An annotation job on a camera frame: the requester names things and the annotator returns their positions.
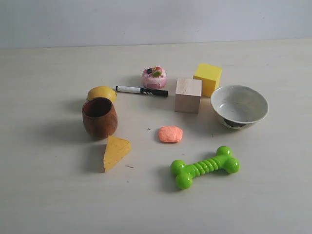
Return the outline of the orange squishy lump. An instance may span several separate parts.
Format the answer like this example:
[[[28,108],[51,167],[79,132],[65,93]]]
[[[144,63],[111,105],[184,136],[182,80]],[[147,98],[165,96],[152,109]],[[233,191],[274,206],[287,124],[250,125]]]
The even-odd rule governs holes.
[[[159,140],[164,143],[178,143],[183,137],[183,130],[176,126],[163,126],[158,132]]]

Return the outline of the pink toy cake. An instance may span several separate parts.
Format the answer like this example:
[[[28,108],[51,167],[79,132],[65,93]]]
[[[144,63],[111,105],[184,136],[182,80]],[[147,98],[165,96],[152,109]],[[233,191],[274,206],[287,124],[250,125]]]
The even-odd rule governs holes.
[[[166,71],[159,66],[148,67],[141,77],[144,88],[148,89],[161,89],[167,82]]]

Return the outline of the green toy bone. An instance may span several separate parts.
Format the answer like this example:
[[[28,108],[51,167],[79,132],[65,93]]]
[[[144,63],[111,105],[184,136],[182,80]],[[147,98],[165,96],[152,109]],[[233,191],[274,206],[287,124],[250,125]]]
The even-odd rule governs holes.
[[[193,179],[217,170],[224,170],[229,174],[240,170],[240,161],[233,157],[230,147],[221,146],[216,151],[216,156],[193,163],[186,164],[182,160],[172,162],[171,173],[175,176],[178,188],[185,190],[192,186]]]

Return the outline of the yellow lemon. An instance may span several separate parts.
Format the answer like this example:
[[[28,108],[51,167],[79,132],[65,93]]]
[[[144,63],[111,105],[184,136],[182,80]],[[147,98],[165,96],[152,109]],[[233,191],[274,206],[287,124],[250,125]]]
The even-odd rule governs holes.
[[[94,98],[107,98],[109,99],[112,103],[116,101],[117,94],[115,90],[113,90],[111,87],[108,86],[98,86],[95,88],[92,88],[88,94],[86,100],[92,100]]]

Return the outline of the white ceramic bowl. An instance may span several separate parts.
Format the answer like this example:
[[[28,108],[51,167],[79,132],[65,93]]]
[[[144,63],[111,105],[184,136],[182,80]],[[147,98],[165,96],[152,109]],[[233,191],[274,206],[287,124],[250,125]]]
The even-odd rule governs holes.
[[[258,91],[242,86],[227,85],[211,95],[215,117],[222,125],[235,130],[248,128],[262,121],[269,112],[267,100]]]

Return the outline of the plain wooden cube block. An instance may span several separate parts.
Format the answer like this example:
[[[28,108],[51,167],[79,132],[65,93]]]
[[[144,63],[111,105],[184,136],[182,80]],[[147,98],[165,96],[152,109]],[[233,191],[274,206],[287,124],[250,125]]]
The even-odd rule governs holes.
[[[201,80],[178,78],[175,91],[175,112],[198,114],[201,94]]]

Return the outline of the yellow cheese wedge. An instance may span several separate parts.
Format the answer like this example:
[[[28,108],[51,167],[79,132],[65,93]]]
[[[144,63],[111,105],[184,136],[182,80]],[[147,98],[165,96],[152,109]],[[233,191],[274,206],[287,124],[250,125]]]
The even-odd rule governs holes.
[[[131,149],[130,141],[116,136],[109,136],[103,156],[104,171],[108,172],[111,170],[131,151]]]

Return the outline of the black white marker pen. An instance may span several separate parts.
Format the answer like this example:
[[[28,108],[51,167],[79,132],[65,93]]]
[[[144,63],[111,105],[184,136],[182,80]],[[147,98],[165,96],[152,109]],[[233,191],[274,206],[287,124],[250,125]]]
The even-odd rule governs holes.
[[[144,94],[144,95],[154,95],[159,97],[167,97],[167,90],[158,90],[158,89],[148,89],[148,88],[139,88],[139,87],[128,87],[128,86],[116,86],[117,92],[123,93],[134,93],[134,94]]]

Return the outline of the yellow cube block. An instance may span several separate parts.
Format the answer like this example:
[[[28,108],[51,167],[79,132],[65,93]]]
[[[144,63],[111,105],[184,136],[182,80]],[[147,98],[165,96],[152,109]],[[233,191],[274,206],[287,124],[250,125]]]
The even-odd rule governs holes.
[[[202,95],[211,97],[212,93],[219,87],[222,68],[205,63],[199,64],[193,79],[202,81]]]

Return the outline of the brown wooden cup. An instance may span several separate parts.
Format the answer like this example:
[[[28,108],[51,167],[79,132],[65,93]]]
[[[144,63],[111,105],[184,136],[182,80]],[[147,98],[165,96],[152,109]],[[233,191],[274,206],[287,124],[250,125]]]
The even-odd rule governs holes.
[[[116,131],[117,113],[108,98],[96,97],[86,101],[81,112],[84,128],[93,139],[106,139]]]

